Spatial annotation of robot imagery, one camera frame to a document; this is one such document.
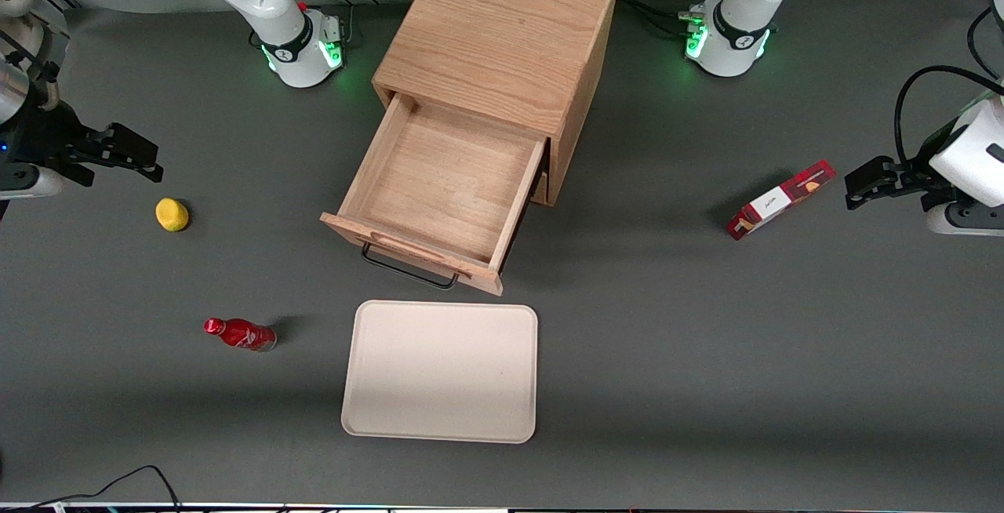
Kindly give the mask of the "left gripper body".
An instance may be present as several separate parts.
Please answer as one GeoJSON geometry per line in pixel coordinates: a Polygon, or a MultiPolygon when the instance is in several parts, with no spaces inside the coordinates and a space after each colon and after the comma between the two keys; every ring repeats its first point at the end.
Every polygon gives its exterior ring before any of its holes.
{"type": "Polygon", "coordinates": [[[985,94],[954,120],[946,144],[929,160],[929,166],[966,195],[989,208],[999,208],[1003,203],[1002,148],[1002,96],[985,94]]]}

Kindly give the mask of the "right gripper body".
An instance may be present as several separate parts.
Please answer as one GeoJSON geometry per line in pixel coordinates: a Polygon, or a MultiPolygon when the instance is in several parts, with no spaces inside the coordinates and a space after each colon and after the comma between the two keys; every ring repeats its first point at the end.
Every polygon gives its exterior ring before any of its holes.
{"type": "Polygon", "coordinates": [[[57,169],[55,133],[46,85],[15,66],[2,67],[1,141],[3,162],[57,169]]]}

